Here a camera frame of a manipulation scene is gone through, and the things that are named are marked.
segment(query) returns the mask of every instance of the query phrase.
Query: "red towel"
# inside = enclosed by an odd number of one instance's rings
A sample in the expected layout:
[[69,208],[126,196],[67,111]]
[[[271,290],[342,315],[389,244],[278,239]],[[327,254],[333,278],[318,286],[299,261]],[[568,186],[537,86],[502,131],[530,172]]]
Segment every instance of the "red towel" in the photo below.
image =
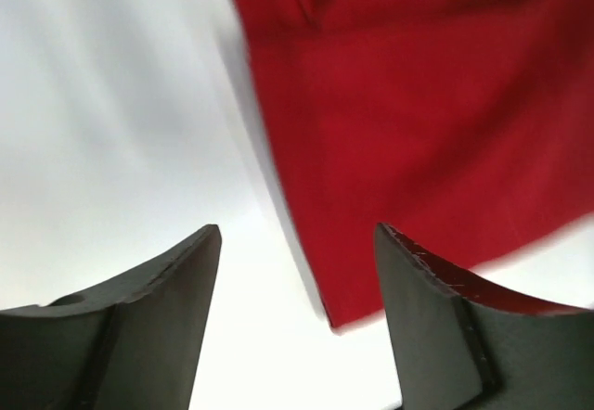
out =
[[379,221],[471,268],[594,210],[594,0],[236,2],[333,327],[381,309]]

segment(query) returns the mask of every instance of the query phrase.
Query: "red fabric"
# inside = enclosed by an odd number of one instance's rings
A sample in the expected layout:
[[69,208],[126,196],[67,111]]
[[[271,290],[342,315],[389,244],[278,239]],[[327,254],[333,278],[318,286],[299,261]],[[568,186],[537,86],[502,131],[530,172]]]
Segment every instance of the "red fabric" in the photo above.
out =
[[594,209],[594,0],[236,2],[333,327],[381,308],[377,222],[471,268]]

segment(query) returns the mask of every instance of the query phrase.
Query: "white surface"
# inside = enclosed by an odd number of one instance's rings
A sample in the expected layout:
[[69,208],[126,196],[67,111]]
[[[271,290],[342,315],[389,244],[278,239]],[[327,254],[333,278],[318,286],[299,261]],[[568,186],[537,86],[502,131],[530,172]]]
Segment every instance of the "white surface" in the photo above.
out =
[[[229,0],[0,0],[0,308],[48,303],[218,223],[191,408],[395,404],[385,323],[339,337],[312,308],[243,56]],[[487,275],[594,302],[592,229]]]

